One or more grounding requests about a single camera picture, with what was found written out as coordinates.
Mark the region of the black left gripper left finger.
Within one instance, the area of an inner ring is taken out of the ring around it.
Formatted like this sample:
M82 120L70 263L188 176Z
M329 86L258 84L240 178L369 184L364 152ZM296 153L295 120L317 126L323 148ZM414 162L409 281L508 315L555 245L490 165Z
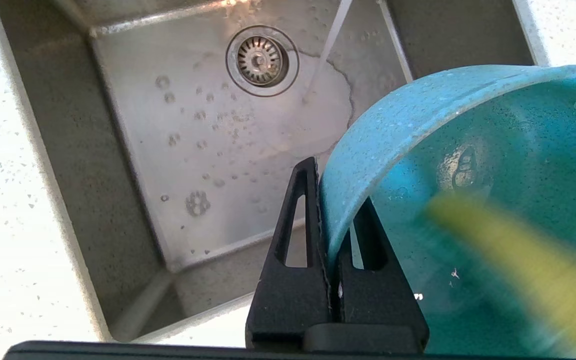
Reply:
M306 266L286 265L299 198L305 198ZM333 319L327 245L322 233L315 157L291 172L246 319L248 347L299 347L312 326Z

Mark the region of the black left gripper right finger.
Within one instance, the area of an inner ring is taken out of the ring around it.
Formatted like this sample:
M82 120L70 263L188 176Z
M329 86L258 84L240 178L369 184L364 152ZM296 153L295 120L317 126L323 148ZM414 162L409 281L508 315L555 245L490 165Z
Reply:
M337 255L340 319L366 326L390 347L424 347L429 326L370 198L355 215Z

